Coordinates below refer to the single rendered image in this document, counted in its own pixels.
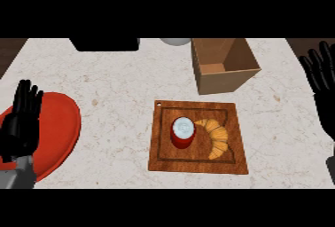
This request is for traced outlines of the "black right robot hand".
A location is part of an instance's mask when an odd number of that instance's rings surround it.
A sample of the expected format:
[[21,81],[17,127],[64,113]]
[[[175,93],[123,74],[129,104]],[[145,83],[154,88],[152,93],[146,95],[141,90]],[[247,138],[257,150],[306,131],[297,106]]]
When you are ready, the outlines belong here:
[[321,126],[334,141],[334,154],[327,159],[331,181],[335,184],[335,44],[319,42],[319,51],[310,49],[298,61],[313,90]]

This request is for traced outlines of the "black appliance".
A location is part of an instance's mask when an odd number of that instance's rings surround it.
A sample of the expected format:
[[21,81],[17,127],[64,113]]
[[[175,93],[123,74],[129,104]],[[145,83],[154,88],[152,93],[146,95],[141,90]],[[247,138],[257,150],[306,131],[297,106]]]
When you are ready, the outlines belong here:
[[71,38],[79,51],[138,51],[138,38]]

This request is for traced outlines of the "pale grey round object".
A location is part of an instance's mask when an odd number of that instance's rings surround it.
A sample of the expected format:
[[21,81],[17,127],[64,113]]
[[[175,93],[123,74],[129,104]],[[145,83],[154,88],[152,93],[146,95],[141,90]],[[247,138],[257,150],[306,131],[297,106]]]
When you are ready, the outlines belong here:
[[172,46],[182,46],[191,42],[191,38],[163,38],[161,41]]

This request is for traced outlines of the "brown cardboard box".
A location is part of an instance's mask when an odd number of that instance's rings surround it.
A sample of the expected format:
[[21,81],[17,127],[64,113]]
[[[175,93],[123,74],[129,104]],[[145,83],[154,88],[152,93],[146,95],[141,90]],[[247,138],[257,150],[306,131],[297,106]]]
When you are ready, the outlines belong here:
[[201,95],[234,92],[260,71],[245,38],[192,38],[191,55]]

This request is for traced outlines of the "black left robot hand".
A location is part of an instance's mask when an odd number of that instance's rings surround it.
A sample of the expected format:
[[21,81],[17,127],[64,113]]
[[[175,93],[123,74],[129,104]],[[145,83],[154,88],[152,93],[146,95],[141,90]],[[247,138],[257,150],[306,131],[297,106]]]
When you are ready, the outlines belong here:
[[43,91],[30,80],[21,80],[12,111],[0,126],[0,158],[3,163],[31,155],[40,143],[40,107]]

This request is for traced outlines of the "red oval plate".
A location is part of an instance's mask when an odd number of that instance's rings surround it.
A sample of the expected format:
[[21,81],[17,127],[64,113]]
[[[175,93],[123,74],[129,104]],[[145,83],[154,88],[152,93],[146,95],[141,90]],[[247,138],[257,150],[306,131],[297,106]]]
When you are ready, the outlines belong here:
[[[0,126],[9,107],[0,114]],[[40,143],[33,156],[36,183],[61,167],[74,148],[82,130],[82,114],[76,101],[62,93],[46,92],[40,110]],[[17,168],[17,161],[3,163],[0,170]]]

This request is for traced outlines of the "brown wooden cutting board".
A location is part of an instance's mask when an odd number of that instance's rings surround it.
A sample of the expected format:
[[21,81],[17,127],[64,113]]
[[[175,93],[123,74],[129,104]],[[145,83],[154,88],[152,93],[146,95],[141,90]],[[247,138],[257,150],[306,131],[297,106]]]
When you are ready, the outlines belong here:
[[[228,151],[219,158],[208,159],[213,143],[201,125],[197,125],[191,146],[179,149],[173,145],[172,124],[179,117],[188,117],[192,121],[216,119],[226,127]],[[155,101],[148,169],[151,171],[248,174],[235,103]]]

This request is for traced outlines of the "red can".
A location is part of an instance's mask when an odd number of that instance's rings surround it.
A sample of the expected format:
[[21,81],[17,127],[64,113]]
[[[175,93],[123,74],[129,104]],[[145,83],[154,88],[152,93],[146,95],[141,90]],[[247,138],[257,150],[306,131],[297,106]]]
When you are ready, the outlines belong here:
[[173,145],[179,149],[186,149],[191,146],[195,138],[195,124],[188,117],[179,117],[172,123],[170,139]]

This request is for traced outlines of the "golden croissant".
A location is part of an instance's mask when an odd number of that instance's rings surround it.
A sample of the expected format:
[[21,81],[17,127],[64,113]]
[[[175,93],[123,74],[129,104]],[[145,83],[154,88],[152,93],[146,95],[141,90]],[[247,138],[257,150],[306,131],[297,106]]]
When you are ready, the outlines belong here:
[[195,122],[201,135],[197,137],[198,148],[208,160],[219,159],[228,152],[228,130],[216,119],[201,119]]

